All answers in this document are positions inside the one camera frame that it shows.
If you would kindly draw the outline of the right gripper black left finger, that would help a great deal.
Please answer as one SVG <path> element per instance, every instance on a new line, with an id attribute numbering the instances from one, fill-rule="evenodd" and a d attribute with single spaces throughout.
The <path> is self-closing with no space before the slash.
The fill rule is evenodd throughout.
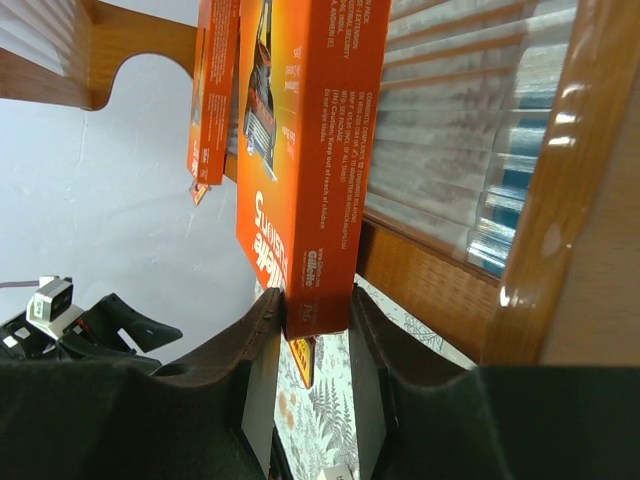
<path id="1" fill-rule="evenodd" d="M 181 358 L 3 359 L 5 479 L 264 479 L 283 296 Z"/>

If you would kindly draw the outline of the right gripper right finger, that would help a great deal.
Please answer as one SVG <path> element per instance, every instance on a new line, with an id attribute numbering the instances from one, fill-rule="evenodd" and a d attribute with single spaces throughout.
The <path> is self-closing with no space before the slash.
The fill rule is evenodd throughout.
<path id="1" fill-rule="evenodd" d="M 639 372 L 464 369 L 351 297 L 349 350 L 364 479 L 635 479 Z"/>

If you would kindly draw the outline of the tall beige slim box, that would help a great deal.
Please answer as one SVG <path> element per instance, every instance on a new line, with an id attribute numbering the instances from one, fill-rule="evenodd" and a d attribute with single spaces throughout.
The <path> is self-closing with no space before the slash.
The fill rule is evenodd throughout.
<path id="1" fill-rule="evenodd" d="M 354 480 L 347 465 L 335 465 L 321 470 L 317 480 Z"/>

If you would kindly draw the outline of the blue Harry's razor box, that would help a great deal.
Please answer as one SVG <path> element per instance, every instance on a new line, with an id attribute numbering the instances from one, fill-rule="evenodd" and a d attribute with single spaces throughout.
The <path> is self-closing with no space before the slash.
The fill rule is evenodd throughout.
<path id="1" fill-rule="evenodd" d="M 538 162 L 555 97 L 552 89 L 524 91 L 499 111 L 489 165 L 467 240 L 468 260 L 500 277 Z"/>

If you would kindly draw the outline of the orange Gillette Fusion5 box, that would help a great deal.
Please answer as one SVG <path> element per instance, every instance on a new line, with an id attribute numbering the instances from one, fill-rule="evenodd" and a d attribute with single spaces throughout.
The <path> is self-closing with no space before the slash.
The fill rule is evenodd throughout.
<path id="1" fill-rule="evenodd" d="M 240 8 L 236 235 L 261 286 L 284 294 L 305 384 L 315 338 L 350 322 L 390 13 L 387 1 Z"/>

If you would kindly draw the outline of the orange razor pack with pictures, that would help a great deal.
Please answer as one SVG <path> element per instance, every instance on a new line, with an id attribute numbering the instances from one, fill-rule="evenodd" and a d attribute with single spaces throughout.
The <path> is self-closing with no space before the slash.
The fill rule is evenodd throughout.
<path id="1" fill-rule="evenodd" d="M 199 4 L 187 158 L 193 177 L 190 193 L 196 205 L 223 180 L 239 9 L 238 0 Z"/>

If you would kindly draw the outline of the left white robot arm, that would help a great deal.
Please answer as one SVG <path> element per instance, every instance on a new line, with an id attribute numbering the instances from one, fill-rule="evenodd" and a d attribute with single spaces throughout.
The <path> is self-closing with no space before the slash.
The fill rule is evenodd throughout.
<path id="1" fill-rule="evenodd" d="M 147 354 L 183 337 L 180 329 L 139 313 L 115 293 L 87 310 L 78 307 L 70 277 L 42 276 L 1 286 L 36 288 L 25 310 L 1 324 L 3 361 L 129 362 L 151 374 L 161 362 Z"/>

